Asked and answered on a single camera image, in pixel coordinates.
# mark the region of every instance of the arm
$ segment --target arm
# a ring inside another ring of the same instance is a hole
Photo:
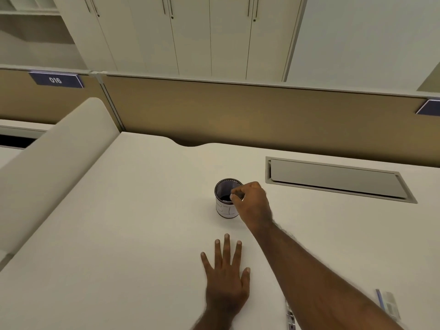
[[[224,236],[223,255],[220,240],[215,241],[214,249],[214,268],[205,253],[201,253],[201,261],[208,282],[206,285],[206,310],[193,330],[229,330],[232,320],[249,297],[250,269],[248,267],[240,278],[241,241],[238,241],[235,247],[232,265],[229,234]]]
[[[302,329],[402,330],[373,301],[275,225],[259,183],[232,190],[231,200],[263,250]]]

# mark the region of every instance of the forearm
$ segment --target forearm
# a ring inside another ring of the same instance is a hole
[[[232,318],[215,311],[205,310],[193,330],[229,330]]]
[[[401,329],[275,224],[252,233],[302,329]]]

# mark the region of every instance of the white cabinet door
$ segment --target white cabinet door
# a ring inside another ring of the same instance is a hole
[[[118,71],[144,72],[128,0],[91,0]]]
[[[247,79],[283,80],[301,0],[254,0]]]
[[[179,74],[211,76],[209,0],[168,0]]]
[[[209,0],[212,76],[245,80],[253,0]]]
[[[90,0],[54,0],[87,68],[116,70],[112,54]]]
[[[146,71],[179,74],[168,0],[129,0]]]

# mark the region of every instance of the number plate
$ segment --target number plate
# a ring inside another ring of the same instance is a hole
[[[30,71],[29,75],[40,86],[84,88],[84,84],[78,74]]]

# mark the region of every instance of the right hand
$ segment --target right hand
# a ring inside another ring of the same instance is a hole
[[[252,233],[273,225],[272,211],[266,192],[258,182],[251,182],[232,189],[231,201],[241,219]]]

